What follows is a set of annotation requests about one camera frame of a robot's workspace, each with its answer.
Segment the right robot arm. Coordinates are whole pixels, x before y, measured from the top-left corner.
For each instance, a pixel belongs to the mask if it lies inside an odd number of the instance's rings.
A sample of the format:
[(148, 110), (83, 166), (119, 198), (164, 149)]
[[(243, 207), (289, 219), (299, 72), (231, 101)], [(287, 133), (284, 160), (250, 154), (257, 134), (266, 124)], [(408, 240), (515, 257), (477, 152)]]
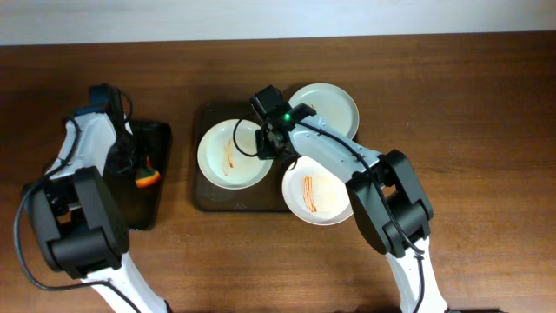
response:
[(309, 157), (345, 184), (359, 232), (389, 263), (401, 310), (447, 312), (429, 252), (432, 206), (405, 155), (359, 145), (306, 104), (253, 109), (262, 121), (255, 137), (261, 158)]

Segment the white plate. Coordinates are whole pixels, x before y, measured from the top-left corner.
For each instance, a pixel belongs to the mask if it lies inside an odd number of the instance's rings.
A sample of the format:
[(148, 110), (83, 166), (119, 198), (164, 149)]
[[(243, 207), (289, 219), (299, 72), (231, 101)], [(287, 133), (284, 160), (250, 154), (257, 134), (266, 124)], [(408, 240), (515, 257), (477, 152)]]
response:
[(345, 184), (307, 156), (286, 170), (281, 193), (290, 211), (307, 223), (330, 226), (353, 215)]
[(226, 190), (242, 190), (259, 183), (272, 167), (272, 160), (243, 155), (256, 153), (255, 132), (260, 126), (243, 120), (235, 138), (233, 130), (238, 119), (229, 119), (212, 126), (203, 136), (197, 150), (202, 174), (214, 185)]
[(342, 88), (330, 83), (312, 83), (297, 90), (288, 101), (292, 106), (304, 103), (314, 108), (330, 126), (353, 139), (360, 123), (354, 99)]

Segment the orange green scrub sponge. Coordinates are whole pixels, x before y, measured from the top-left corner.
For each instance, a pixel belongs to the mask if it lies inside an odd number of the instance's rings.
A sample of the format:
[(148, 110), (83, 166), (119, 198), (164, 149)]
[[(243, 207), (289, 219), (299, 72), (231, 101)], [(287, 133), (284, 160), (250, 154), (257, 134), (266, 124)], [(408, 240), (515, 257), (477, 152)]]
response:
[(135, 183), (136, 187), (143, 189), (159, 183), (162, 175), (159, 171), (151, 166), (149, 157), (136, 169)]

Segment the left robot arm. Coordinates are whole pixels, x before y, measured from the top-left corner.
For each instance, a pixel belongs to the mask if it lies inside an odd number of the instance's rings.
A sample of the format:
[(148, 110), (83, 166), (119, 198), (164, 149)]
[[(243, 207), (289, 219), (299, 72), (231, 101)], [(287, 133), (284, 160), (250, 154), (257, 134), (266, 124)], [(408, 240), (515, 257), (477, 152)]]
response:
[[(124, 117), (87, 113), (65, 121), (66, 137), (53, 165), (22, 196), (13, 226), (17, 259), (38, 289), (94, 289), (115, 312), (169, 312), (129, 253), (129, 231), (103, 180), (110, 151), (130, 133)], [(39, 282), (24, 260), (20, 222), (27, 215), (44, 261), (72, 284)]]

